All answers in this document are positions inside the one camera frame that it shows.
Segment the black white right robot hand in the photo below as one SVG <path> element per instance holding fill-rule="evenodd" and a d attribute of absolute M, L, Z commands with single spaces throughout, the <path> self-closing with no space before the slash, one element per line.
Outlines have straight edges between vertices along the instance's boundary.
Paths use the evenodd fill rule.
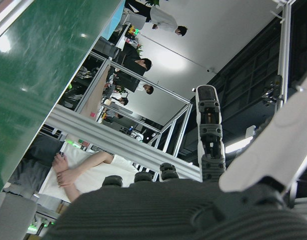
<path fill-rule="evenodd" d="M 255 141 L 229 166 L 223 159 L 218 96 L 196 88 L 202 181 L 180 179 L 169 163 L 160 182 L 122 187 L 105 179 L 82 194 L 46 240 L 307 240 L 307 219 L 283 196 L 307 168 L 307 75 Z"/>

